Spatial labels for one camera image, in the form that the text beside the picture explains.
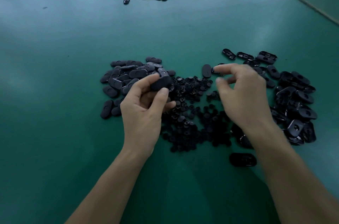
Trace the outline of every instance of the skin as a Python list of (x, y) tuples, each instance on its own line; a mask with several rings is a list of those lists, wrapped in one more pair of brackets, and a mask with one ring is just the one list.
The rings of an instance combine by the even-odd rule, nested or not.
[[(265, 80), (247, 64), (218, 65), (214, 71), (232, 74), (227, 80), (217, 79), (220, 98), (227, 115), (256, 150), (281, 223), (339, 223), (337, 200), (274, 123)], [(175, 107), (175, 102), (167, 103), (168, 89), (150, 92), (150, 84), (158, 79), (154, 74), (136, 82), (121, 103), (124, 146), (66, 224), (120, 222), (139, 172), (159, 138), (161, 114)]]

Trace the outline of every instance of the table surface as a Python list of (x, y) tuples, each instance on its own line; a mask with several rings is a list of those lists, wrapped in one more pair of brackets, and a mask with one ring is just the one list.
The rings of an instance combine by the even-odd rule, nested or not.
[[(114, 160), (122, 119), (99, 117), (112, 60), (153, 55), (200, 76), (228, 62), (223, 48), (272, 52), (278, 70), (311, 80), (318, 140), (295, 149), (339, 197), (335, 25), (297, 0), (122, 1), (1, 0), (0, 223), (63, 223)], [(279, 222), (260, 167), (228, 161), (251, 150), (170, 146), (159, 139), (122, 223)]]

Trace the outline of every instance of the fingernail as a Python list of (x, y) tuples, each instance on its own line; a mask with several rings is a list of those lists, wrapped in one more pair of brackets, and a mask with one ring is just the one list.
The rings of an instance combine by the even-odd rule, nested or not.
[(163, 87), (162, 89), (159, 90), (159, 93), (167, 96), (168, 95), (168, 88)]

